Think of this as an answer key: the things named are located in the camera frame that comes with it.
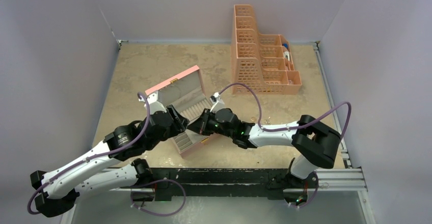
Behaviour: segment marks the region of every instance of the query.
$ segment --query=orange plastic organizer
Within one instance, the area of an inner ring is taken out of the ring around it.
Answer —
[[[286,51],[289,60],[284,56]],[[233,82],[242,82],[258,94],[294,95],[302,86],[288,41],[282,35],[259,33],[251,5],[234,5],[231,70]],[[232,92],[249,93],[242,86],[233,86]]]

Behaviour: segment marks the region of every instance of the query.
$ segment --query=white wall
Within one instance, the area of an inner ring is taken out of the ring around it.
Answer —
[[[260,31],[321,40],[344,0],[98,0],[116,38],[230,41],[234,4],[255,7]]]
[[[345,0],[320,46],[378,223],[432,222],[431,3]]]
[[[88,150],[116,41],[94,0],[0,0],[0,223],[31,216],[29,175]]]

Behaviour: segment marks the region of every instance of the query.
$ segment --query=desk organizer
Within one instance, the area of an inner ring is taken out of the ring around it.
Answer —
[[[233,82],[244,83],[257,94],[295,95],[302,86],[288,41],[282,35],[259,33],[251,5],[234,5],[231,70]],[[249,91],[233,86],[232,93]]]
[[[164,106],[172,104],[174,108],[190,123],[201,115],[203,109],[210,109],[212,103],[205,96],[200,68],[195,65],[154,87],[146,90],[147,96],[158,91],[158,101]],[[196,134],[190,130],[170,138],[181,156],[200,142],[204,142],[209,136]]]

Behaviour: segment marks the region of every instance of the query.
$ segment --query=open box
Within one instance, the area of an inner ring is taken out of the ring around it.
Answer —
[[[205,96],[200,68],[195,65],[157,85],[146,90],[147,96],[158,91],[158,101],[164,106],[173,105],[174,108],[190,123],[201,115],[203,109],[212,106],[210,98]],[[200,145],[209,136],[196,134],[190,130],[170,138],[180,155]]]

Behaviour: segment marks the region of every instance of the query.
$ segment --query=beige table surface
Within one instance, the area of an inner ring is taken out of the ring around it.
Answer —
[[[330,109],[313,47],[293,45],[291,48],[303,86],[297,95],[258,95],[263,118],[270,117],[271,124],[296,121],[301,115],[318,117]],[[207,96],[220,91],[231,83],[230,45],[123,44],[93,145],[117,126],[145,118],[144,105],[137,100],[138,91],[144,92],[193,65],[201,68]],[[222,98],[241,120],[250,122],[251,117],[258,117],[252,95],[232,95],[226,91]],[[331,116],[323,122],[334,127]],[[293,147],[265,146],[245,150],[229,138],[219,136],[184,158],[171,141],[160,142],[141,157],[147,159],[151,167],[288,168],[292,158],[297,156],[299,152]],[[344,168],[340,153],[335,168]]]

